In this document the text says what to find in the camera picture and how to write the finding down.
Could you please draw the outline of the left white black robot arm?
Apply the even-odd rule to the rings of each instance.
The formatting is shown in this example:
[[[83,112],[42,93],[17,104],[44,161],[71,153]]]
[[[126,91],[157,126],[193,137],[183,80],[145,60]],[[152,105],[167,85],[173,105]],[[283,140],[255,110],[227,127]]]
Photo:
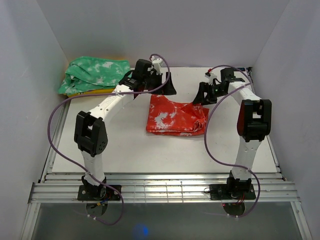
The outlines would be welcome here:
[[[110,96],[88,112],[77,114],[74,141],[86,168],[81,181],[86,193],[95,200],[106,195],[107,178],[103,171],[102,153],[108,144],[107,126],[111,119],[143,92],[164,96],[177,93],[171,73],[162,73],[162,66],[166,63],[159,55],[152,55],[148,60],[139,59],[134,69],[124,74]]]

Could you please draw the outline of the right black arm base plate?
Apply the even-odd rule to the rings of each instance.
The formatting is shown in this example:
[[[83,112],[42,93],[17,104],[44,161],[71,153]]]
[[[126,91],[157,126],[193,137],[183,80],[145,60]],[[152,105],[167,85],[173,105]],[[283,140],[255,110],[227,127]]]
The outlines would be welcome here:
[[[255,200],[256,193],[251,184],[248,190],[229,190],[227,184],[210,184],[209,194],[211,200]]]

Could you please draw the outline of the red tie-dye trousers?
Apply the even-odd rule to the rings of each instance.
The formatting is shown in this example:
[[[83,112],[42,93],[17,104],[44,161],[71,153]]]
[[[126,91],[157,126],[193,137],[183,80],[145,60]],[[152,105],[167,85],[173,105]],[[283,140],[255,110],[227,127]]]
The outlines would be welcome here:
[[[152,95],[145,130],[163,136],[203,135],[209,111],[200,104],[175,102],[164,95]]]

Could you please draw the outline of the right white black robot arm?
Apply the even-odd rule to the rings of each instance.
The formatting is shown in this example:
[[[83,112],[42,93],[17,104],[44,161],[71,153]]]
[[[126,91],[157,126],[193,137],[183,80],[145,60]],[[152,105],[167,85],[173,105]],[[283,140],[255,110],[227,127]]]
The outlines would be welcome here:
[[[240,106],[236,125],[239,147],[235,163],[231,165],[226,183],[209,185],[208,193],[213,200],[256,198],[252,167],[259,146],[271,131],[272,102],[261,99],[253,92],[248,76],[236,77],[235,72],[239,71],[239,68],[226,66],[217,77],[210,68],[205,73],[208,81],[200,82],[193,100],[194,104],[217,106],[218,98],[224,100],[231,96]]]

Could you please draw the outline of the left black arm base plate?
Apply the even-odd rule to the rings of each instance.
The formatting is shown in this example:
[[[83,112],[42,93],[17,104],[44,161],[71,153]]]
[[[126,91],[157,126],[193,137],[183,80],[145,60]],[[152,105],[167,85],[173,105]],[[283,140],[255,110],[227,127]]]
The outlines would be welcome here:
[[[120,195],[113,189],[103,186],[97,193],[90,193],[84,185],[78,189],[78,201],[120,201]]]

